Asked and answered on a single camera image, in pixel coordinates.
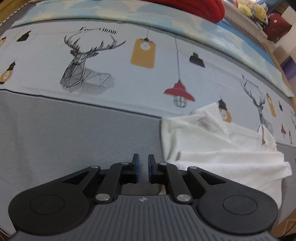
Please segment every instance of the red lamp print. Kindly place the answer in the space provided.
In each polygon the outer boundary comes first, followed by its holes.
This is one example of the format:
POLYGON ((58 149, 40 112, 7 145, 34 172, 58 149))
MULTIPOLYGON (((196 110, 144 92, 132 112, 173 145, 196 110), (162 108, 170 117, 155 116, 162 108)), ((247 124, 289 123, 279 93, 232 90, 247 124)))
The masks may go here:
POLYGON ((285 131, 285 128, 284 128, 283 124, 281 125, 281 133, 283 134, 283 138, 285 139, 287 133, 285 131))
POLYGON ((179 67, 179 54, 177 48, 177 40, 176 43, 176 51, 177 51, 177 63, 178 63, 178 75, 179 80, 176 84, 174 84, 173 88, 165 90, 164 94, 174 96, 174 105, 179 108, 185 108, 187 106, 187 100, 195 101, 194 97, 186 91, 185 86, 180 80, 180 67, 179 67))

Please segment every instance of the cloud pattern fabric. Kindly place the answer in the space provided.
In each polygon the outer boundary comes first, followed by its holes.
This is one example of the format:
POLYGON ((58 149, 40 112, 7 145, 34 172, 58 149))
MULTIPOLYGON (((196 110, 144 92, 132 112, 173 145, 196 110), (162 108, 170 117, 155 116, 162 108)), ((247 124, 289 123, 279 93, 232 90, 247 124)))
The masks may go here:
POLYGON ((135 0, 48 0, 37 3, 13 27, 58 19, 101 19, 145 25, 214 48, 262 75, 287 97, 294 94, 275 66, 230 31, 171 7, 135 0))

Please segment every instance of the yellow plush toy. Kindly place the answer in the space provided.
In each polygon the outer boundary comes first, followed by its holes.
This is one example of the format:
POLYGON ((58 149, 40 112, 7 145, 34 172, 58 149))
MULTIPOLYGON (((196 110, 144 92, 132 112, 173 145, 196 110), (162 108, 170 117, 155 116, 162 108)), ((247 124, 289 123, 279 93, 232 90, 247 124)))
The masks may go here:
POLYGON ((256 5, 255 1, 249 1, 248 8, 253 9, 254 5, 256 5))
POLYGON ((237 0, 238 9, 246 16, 252 16, 251 9, 248 8, 249 0, 237 0))
POLYGON ((253 15, 258 18, 261 22, 264 22, 266 19, 266 11, 265 9, 259 5, 256 4, 253 6, 253 15))

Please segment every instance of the red pillow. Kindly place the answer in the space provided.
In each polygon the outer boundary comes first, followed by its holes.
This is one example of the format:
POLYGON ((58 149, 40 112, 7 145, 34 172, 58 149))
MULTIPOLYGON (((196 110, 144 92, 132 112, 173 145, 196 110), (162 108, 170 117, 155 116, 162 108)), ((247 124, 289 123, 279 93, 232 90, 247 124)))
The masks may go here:
POLYGON ((177 8, 192 13, 213 23, 220 22, 225 15, 222 0, 146 0, 147 2, 177 8))
POLYGON ((292 25, 284 20, 279 13, 271 13, 267 15, 268 26, 263 29, 267 34, 267 39, 269 41, 276 41, 286 35, 292 25))

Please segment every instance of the white towel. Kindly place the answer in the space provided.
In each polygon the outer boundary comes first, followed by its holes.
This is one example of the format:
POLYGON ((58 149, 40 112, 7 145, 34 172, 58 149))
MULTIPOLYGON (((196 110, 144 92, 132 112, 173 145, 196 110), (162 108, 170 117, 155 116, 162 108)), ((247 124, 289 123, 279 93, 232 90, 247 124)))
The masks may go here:
POLYGON ((163 119, 161 139, 166 162, 180 170, 197 166, 260 190, 280 208, 281 180, 292 171, 264 125, 255 132, 224 122, 213 103, 189 116, 163 119))

